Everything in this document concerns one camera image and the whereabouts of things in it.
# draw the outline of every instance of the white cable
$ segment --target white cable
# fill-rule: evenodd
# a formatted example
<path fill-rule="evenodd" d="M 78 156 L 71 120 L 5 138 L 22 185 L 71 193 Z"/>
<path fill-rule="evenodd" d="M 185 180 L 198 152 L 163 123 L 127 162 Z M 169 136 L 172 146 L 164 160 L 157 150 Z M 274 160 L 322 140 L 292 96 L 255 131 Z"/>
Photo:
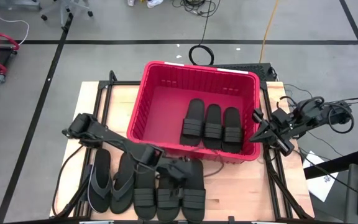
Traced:
<path fill-rule="evenodd" d="M 23 38 L 22 42 L 19 43 L 19 45 L 23 44 L 23 42 L 26 40 L 28 34 L 29 34 L 29 30 L 30 30 L 30 25 L 26 22 L 26 21 L 23 21 L 23 20 L 18 20 L 18 21 L 7 21 L 3 18 L 0 17 L 0 20 L 4 21 L 4 22 L 23 22 L 27 25 L 27 31 L 25 32 L 25 37 Z"/>

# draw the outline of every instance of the yellow cable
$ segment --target yellow cable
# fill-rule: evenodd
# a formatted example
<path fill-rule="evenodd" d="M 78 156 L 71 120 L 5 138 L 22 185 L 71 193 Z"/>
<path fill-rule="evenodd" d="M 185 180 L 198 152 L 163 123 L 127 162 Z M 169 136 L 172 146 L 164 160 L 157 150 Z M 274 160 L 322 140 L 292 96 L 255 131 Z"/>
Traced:
<path fill-rule="evenodd" d="M 265 32 L 265 36 L 264 36 L 264 41 L 262 42 L 262 49 L 260 50 L 259 63 L 262 61 L 262 57 L 264 55 L 264 48 L 265 48 L 265 41 L 266 41 L 267 32 L 269 31 L 270 25 L 271 25 L 271 23 L 273 21 L 274 14 L 276 13 L 277 5 L 278 5 L 278 0 L 276 0 L 276 3 L 274 4 L 272 15 L 270 16 L 270 19 L 269 19 L 268 24 L 267 24 L 267 28 L 266 28 L 266 32 Z"/>

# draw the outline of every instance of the wooden table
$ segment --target wooden table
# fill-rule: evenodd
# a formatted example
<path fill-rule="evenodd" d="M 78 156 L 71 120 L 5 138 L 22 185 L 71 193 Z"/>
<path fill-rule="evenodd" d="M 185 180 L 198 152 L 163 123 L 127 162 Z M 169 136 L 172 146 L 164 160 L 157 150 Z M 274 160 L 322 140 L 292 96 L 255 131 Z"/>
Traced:
<path fill-rule="evenodd" d="M 277 109 L 276 103 L 279 98 L 285 95 L 283 83 L 268 82 L 267 85 L 271 107 L 274 111 Z M 93 113 L 97 87 L 98 82 L 82 83 L 74 117 L 78 113 Z M 139 86 L 136 85 L 113 86 L 107 126 L 122 136 L 126 136 L 138 89 Z M 261 105 L 264 105 L 262 92 L 260 92 L 260 94 Z M 103 110 L 105 95 L 106 91 L 104 91 L 102 95 L 100 110 Z M 287 112 L 289 110 L 286 100 L 280 102 L 280 107 L 287 110 Z M 262 111 L 266 114 L 264 106 L 262 106 Z M 295 150 L 298 150 L 296 141 L 293 140 L 292 143 L 295 145 Z M 68 140 L 63 161 L 79 146 L 78 140 Z M 103 147 L 111 153 L 111 175 L 113 175 L 117 172 L 122 151 L 108 144 L 104 144 Z M 205 221 L 223 221 L 227 220 L 228 216 L 234 216 L 236 221 L 274 220 L 268 175 L 262 157 L 262 150 L 263 149 L 261 149 L 259 158 L 255 161 L 243 162 L 242 164 L 225 164 L 224 169 L 220 173 L 205 178 Z M 85 148 L 68 162 L 62 173 L 55 202 L 57 212 L 64 208 L 78 188 L 84 156 Z M 221 165 L 219 162 L 212 161 L 203 161 L 203 164 L 205 174 L 216 171 Z M 309 215 L 314 216 L 299 154 L 292 153 L 287 157 L 283 157 L 283 167 L 289 191 L 305 211 Z M 277 194 L 280 204 L 280 213 L 281 216 L 284 217 L 285 209 L 282 194 L 278 187 Z M 120 215 L 111 213 L 110 209 L 105 213 L 93 212 L 91 219 L 137 220 L 137 215 L 135 214 L 134 208 L 131 207 Z M 185 218 L 180 213 L 177 219 L 184 220 Z"/>

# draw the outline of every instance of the black slide sandal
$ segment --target black slide sandal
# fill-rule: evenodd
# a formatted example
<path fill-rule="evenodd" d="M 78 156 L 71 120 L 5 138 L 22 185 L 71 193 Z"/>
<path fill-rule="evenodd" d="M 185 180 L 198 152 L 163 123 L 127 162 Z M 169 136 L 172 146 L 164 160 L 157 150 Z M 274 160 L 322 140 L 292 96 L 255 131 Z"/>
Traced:
<path fill-rule="evenodd" d="M 98 213 L 107 211 L 111 198 L 110 152 L 98 149 L 94 155 L 91 177 L 88 184 L 88 201 Z"/>
<path fill-rule="evenodd" d="M 161 222 L 172 222 L 180 211 L 178 185 L 169 176 L 161 175 L 157 189 L 157 218 Z"/>
<path fill-rule="evenodd" d="M 119 160 L 119 168 L 112 178 L 112 196 L 110 210 L 114 214 L 125 212 L 134 200 L 135 162 L 123 153 Z"/>
<path fill-rule="evenodd" d="M 216 104 L 206 109 L 203 143 L 207 149 L 222 148 L 222 112 Z"/>
<path fill-rule="evenodd" d="M 186 146 L 198 146 L 201 142 L 204 120 L 204 102 L 200 99 L 192 99 L 187 109 L 186 118 L 180 135 L 180 144 Z"/>
<path fill-rule="evenodd" d="M 141 220 L 151 220 L 155 216 L 155 172 L 139 166 L 134 190 L 134 208 Z"/>
<path fill-rule="evenodd" d="M 240 113 L 237 108 L 230 107 L 224 111 L 224 135 L 222 149 L 224 152 L 241 152 L 242 127 Z"/>
<path fill-rule="evenodd" d="M 183 186 L 182 212 L 192 223 L 202 222 L 205 216 L 205 189 L 203 163 L 192 160 L 193 176 L 187 178 Z"/>

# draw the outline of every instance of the floor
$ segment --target floor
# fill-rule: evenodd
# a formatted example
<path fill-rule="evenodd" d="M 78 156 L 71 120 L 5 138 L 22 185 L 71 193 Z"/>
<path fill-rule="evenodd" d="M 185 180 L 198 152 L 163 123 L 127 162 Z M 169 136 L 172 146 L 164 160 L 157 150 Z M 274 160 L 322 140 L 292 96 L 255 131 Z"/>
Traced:
<path fill-rule="evenodd" d="M 52 3 L 41 1 L 42 7 Z M 222 1 L 205 35 L 215 64 L 258 61 L 274 3 Z M 0 8 L 1 17 L 30 24 L 28 41 L 0 84 L 0 223 L 48 217 L 67 143 L 60 131 L 73 117 L 81 82 L 105 80 L 110 70 L 119 80 L 140 80 L 151 60 L 190 63 L 188 50 L 203 34 L 205 18 L 173 7 L 171 0 L 153 9 L 139 2 L 129 7 L 125 0 L 90 4 L 94 17 L 75 11 L 67 34 L 58 11 L 44 22 L 35 11 Z M 25 25 L 0 21 L 0 32 L 21 40 Z M 264 62 L 274 66 L 280 81 L 328 101 L 358 96 L 358 0 L 280 0 L 268 40 Z M 201 51 L 194 58 L 209 62 Z M 288 89 L 296 100 L 308 97 Z M 358 104 L 352 110 L 351 133 L 336 134 L 327 126 L 312 133 L 341 154 L 358 151 Z M 309 134 L 300 146 L 330 159 L 339 156 Z M 339 178 L 346 181 L 347 173 Z M 326 202 L 312 197 L 317 217 L 343 219 L 345 191 L 336 182 Z"/>

